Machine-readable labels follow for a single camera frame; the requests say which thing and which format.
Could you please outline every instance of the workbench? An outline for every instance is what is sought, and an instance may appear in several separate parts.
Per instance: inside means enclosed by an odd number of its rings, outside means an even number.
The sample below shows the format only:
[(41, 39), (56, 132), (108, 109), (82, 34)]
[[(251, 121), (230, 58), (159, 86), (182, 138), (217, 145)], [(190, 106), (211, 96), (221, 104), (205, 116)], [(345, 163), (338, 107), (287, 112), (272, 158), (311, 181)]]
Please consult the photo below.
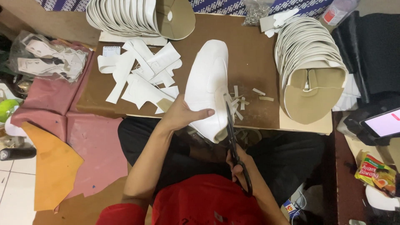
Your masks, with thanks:
[[(260, 33), (258, 27), (242, 26), (243, 21), (244, 17), (241, 16), (196, 14), (196, 27), (193, 33), (185, 39), (171, 41), (182, 60), (182, 66), (173, 70), (175, 80), (173, 86), (177, 85), (179, 93), (184, 93), (197, 52), (208, 40), (222, 40), (228, 46), (229, 52), (229, 92), (234, 92), (234, 86), (237, 85), (239, 95), (243, 95), (246, 101), (250, 102), (245, 110), (240, 111), (244, 118), (242, 121), (235, 120), (236, 127), (330, 134), (332, 132), (331, 112), (321, 120), (308, 125), (291, 120), (283, 112), (279, 105), (279, 74), (273, 57), (276, 36), (268, 38)], [(122, 45), (123, 43), (120, 42), (99, 42), (94, 57), (102, 55), (104, 46)], [(160, 49), (151, 48), (151, 51), (156, 53)], [(106, 102), (105, 99), (114, 86), (112, 74), (100, 73), (97, 60), (95, 60), (87, 86), (76, 105), (77, 109), (110, 118), (126, 115), (156, 118), (163, 116), (163, 114), (154, 114), (157, 107), (150, 102), (146, 102), (140, 110), (134, 103), (123, 99), (119, 99), (117, 104)], [(265, 96), (273, 98), (274, 101), (260, 100), (259, 95), (252, 91), (253, 88), (264, 92)]]

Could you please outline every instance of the hand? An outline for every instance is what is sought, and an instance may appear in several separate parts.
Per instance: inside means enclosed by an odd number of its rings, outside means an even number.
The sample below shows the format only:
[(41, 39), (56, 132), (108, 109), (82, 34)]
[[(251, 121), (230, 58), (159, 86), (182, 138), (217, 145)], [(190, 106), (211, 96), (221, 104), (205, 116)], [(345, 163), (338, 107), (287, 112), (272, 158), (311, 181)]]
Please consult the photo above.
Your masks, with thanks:
[[(258, 171), (253, 157), (246, 154), (246, 152), (238, 144), (236, 144), (236, 151), (238, 152), (240, 160), (246, 166), (253, 186), (253, 195), (257, 197), (262, 193), (263, 188), (265, 188), (267, 184), (265, 183), (264, 178), (262, 178), (260, 172)], [(230, 170), (232, 171), (232, 181), (236, 182), (239, 179), (240, 184), (247, 191), (246, 179), (243, 175), (243, 167), (241, 165), (233, 166), (230, 150), (228, 151), (226, 162), (229, 164)]]
[(200, 111), (191, 111), (184, 100), (185, 95), (179, 94), (169, 107), (164, 117), (158, 123), (169, 131), (177, 131), (188, 126), (193, 121), (202, 120), (215, 114), (214, 109), (206, 108)]

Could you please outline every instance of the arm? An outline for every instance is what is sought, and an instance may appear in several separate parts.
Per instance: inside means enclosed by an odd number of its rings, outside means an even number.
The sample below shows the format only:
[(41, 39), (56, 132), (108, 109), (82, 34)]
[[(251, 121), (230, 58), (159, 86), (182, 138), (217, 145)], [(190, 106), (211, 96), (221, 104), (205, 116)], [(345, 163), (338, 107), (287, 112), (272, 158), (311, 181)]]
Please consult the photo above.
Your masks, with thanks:
[(146, 146), (129, 172), (124, 187), (122, 203), (139, 205), (147, 211), (156, 188), (165, 155), (174, 131), (214, 115), (213, 109), (191, 111), (180, 94), (155, 127)]
[[(267, 224), (273, 225), (289, 225), (289, 221), (283, 215), (282, 211), (280, 210), (278, 204), (274, 199), (274, 196), (271, 193), (271, 190), (269, 189), (268, 185), (264, 181), (264, 178), (262, 178), (260, 172), (258, 171), (253, 157), (246, 154), (246, 152), (238, 144), (236, 144), (236, 150), (238, 152), (240, 160), (243, 161), (246, 165), (253, 186), (253, 195), (257, 200), (258, 206), (264, 214), (265, 222)], [(237, 179), (239, 179), (242, 186), (246, 188), (246, 180), (242, 173), (243, 168), (240, 165), (236, 165), (235, 167), (233, 167), (229, 152), (226, 158), (226, 162), (231, 167), (232, 181), (235, 182)]]

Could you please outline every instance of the scissors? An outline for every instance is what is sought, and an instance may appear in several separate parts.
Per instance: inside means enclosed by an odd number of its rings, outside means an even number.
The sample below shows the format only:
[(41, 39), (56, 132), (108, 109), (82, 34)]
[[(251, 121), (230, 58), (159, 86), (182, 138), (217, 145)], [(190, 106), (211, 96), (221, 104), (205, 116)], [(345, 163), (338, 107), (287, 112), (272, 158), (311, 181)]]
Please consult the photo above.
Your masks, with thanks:
[(232, 120), (232, 114), (230, 113), (229, 109), (229, 103), (226, 103), (226, 112), (228, 115), (228, 125), (226, 127), (228, 131), (228, 140), (229, 140), (229, 150), (230, 150), (230, 156), (233, 162), (233, 166), (236, 165), (241, 165), (243, 167), (243, 175), (244, 178), (246, 179), (246, 184), (247, 184), (247, 191), (243, 188), (243, 186), (240, 184), (240, 181), (237, 180), (236, 183), (242, 188), (242, 191), (244, 194), (248, 197), (253, 196), (253, 186), (251, 184), (250, 176), (249, 173), (246, 169), (246, 166), (244, 165), (244, 162), (242, 162), (239, 158), (238, 152), (236, 151), (236, 136), (235, 132), (233, 130), (233, 120)]

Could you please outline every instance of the notepad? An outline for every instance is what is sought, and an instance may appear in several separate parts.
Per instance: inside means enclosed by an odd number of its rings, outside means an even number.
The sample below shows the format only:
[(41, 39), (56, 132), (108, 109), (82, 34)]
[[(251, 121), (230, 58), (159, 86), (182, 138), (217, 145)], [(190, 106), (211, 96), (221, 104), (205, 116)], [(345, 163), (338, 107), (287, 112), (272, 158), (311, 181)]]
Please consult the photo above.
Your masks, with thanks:
[(121, 47), (120, 46), (104, 46), (103, 47), (103, 56), (110, 57), (114, 55), (121, 55)]

